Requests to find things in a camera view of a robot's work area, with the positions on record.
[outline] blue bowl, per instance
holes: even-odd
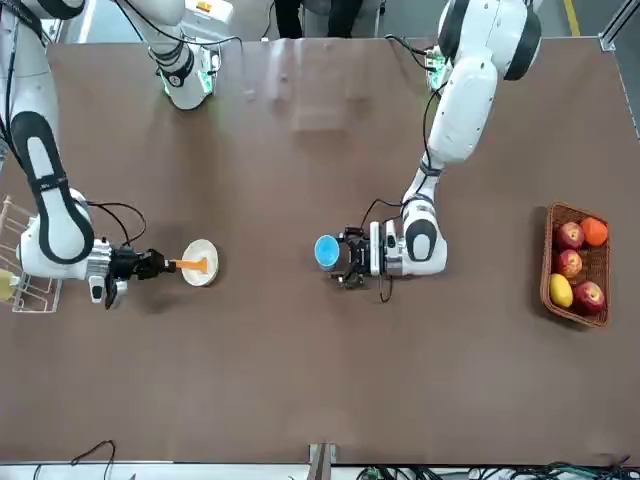
[[[316,241],[315,246],[316,262],[325,272],[333,270],[338,263],[340,256],[340,246],[338,241],[331,235],[323,235]]]

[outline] tabletop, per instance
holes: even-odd
[[[1,460],[65,460],[109,438],[122,460],[304,462],[322,441],[343,463],[640,458],[640,149],[596,39],[545,40],[523,80],[500,82],[477,151],[437,192],[446,271],[397,281],[387,304],[375,281],[338,289],[313,245],[398,199],[418,166],[426,82],[397,45],[229,45],[216,98],[192,112],[171,105],[143,46],[54,45],[50,61],[72,186],[141,209],[138,250],[175,257],[206,238],[221,270],[204,289],[132,282],[114,311],[73,281],[54,315],[3,310]],[[14,162],[0,191],[33,205]],[[607,328],[540,303],[558,200],[610,223]]]

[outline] white rack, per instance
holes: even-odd
[[[22,271],[16,256],[20,236],[34,215],[5,197],[0,211],[0,269],[19,279],[13,296],[6,304],[16,313],[53,313],[58,309],[62,280],[34,278]]]

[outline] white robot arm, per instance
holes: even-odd
[[[367,231],[347,227],[337,237],[349,245],[351,259],[346,274],[333,275],[340,284],[360,285],[363,275],[444,270],[447,242],[435,208],[440,173],[473,153],[498,79],[522,78],[538,54],[540,37],[538,17],[522,0],[449,0],[440,18],[438,46],[453,70],[441,87],[426,151],[402,200],[402,235],[393,220],[384,226],[371,222]]]
[[[130,0],[159,29],[180,38],[175,27],[184,14],[183,0]],[[94,303],[107,296],[115,306],[136,274],[151,278],[175,266],[153,250],[135,254],[129,247],[114,249],[95,239],[85,198],[69,187],[58,148],[58,102],[51,69],[42,43],[40,19],[70,19],[84,8],[84,0],[0,0],[1,134],[24,170],[36,201],[38,216],[21,237],[17,256],[29,275],[87,280]],[[167,91],[179,108],[198,106],[203,90],[191,49],[184,42],[164,38],[139,19],[149,37],[150,50]]]

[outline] red apple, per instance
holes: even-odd
[[[584,231],[575,222],[567,222],[556,233],[556,244],[560,250],[578,250],[584,243]]]
[[[556,257],[555,271],[567,278],[573,278],[582,270],[582,259],[575,250],[565,250]]]
[[[599,313],[605,304],[604,293],[593,282],[582,282],[573,289],[573,305],[576,309],[588,315]]]

